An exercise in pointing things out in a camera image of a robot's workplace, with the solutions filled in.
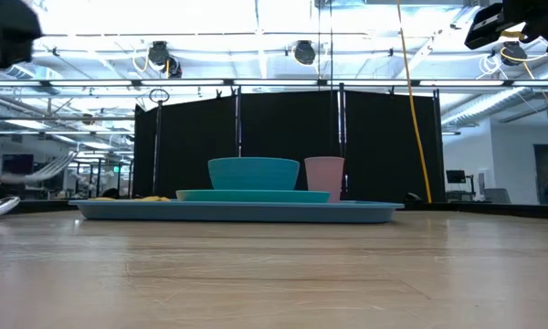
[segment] yellow cable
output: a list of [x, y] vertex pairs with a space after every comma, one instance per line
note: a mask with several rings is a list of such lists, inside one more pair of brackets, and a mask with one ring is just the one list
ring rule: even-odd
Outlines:
[[501, 35], [503, 37], [517, 37], [520, 41], [523, 41], [526, 39], [526, 36], [522, 32], [503, 31], [501, 32]]
[[150, 49], [148, 49], [148, 51], [146, 52], [146, 57], [144, 58], [144, 61], [145, 61], [145, 64], [144, 64], [144, 69], [141, 69], [138, 64], [136, 64], [136, 54], [134, 54], [134, 56], [132, 56], [132, 64], [134, 65], [134, 67], [139, 70], [140, 72], [144, 72], [148, 69], [148, 53], [150, 52]]
[[424, 149], [422, 148], [422, 140], [420, 140], [420, 131], [418, 130], [418, 122], [416, 120], [416, 108], [414, 106], [414, 96], [412, 96], [412, 81], [410, 80], [410, 68], [408, 67], [408, 55], [406, 52], [406, 41], [404, 38], [404, 26], [402, 25], [402, 1], [396, 0], [398, 4], [398, 18], [400, 19], [400, 36], [402, 37], [402, 49], [404, 50], [404, 65], [406, 66], [406, 78], [408, 80], [408, 95], [410, 96], [410, 111], [412, 112], [412, 123], [414, 124], [414, 133], [416, 134], [416, 142], [418, 151], [420, 152], [420, 162], [422, 163], [422, 173], [424, 174], [424, 184], [427, 188], [428, 203], [432, 203], [432, 194], [430, 193], [430, 183], [428, 182], [427, 162], [424, 158]]
[[502, 48], [501, 51], [500, 51], [500, 54], [501, 54], [502, 56], [504, 56], [504, 57], [507, 58], [507, 59], [511, 59], [511, 60], [514, 60], [514, 61], [517, 61], [517, 62], [523, 62], [523, 63], [525, 63], [525, 62], [530, 62], [530, 61], [535, 61], [535, 60], [538, 60], [538, 59], [540, 59], [540, 58], [545, 58], [546, 56], [548, 56], [548, 54], [546, 54], [546, 55], [538, 56], [537, 58], [528, 58], [528, 59], [513, 58], [513, 57], [508, 56], [508, 55], [505, 54], [505, 52], [504, 52], [505, 49], [507, 49], [507, 48], [504, 47], [504, 48]]
[[[528, 71], [528, 74], [530, 75], [530, 78], [532, 78], [532, 80], [536, 80], [536, 78], [533, 76], [533, 73], [532, 73], [532, 70], [530, 69], [530, 66], [528, 65], [528, 63], [523, 63], [523, 66], [526, 68], [526, 70]], [[546, 93], [544, 92], [544, 90], [542, 90], [542, 95], [544, 96], [544, 98], [548, 101], [548, 95], [546, 95]]]

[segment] pink cup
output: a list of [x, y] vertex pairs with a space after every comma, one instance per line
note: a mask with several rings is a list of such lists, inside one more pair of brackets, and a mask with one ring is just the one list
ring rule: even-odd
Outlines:
[[310, 191], [330, 192], [330, 203], [341, 200], [343, 163], [341, 157], [318, 156], [304, 159]]

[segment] wooden table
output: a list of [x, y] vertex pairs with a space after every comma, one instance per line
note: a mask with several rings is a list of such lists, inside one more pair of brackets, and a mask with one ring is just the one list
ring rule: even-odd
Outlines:
[[0, 218], [0, 329], [548, 329], [548, 220]]

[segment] black partition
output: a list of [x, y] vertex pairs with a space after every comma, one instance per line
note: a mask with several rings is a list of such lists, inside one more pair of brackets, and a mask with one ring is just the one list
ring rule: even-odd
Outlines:
[[134, 180], [132, 197], [153, 194], [154, 138], [156, 136], [156, 110], [145, 111], [136, 105], [134, 123]]
[[[415, 97], [416, 117], [434, 202], [445, 200], [438, 104]], [[408, 96], [346, 91], [348, 197], [402, 202], [427, 200]]]
[[340, 154], [336, 92], [244, 94], [240, 116], [242, 156], [300, 161], [296, 189], [308, 189], [305, 158]]
[[173, 198], [176, 190], [213, 188], [207, 161], [236, 155], [235, 98], [163, 106], [160, 196]]

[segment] computer monitor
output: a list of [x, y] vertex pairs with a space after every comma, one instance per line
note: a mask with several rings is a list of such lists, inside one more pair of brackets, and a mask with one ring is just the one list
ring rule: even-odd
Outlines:
[[464, 170], [447, 170], [447, 181], [449, 184], [466, 184], [467, 176]]

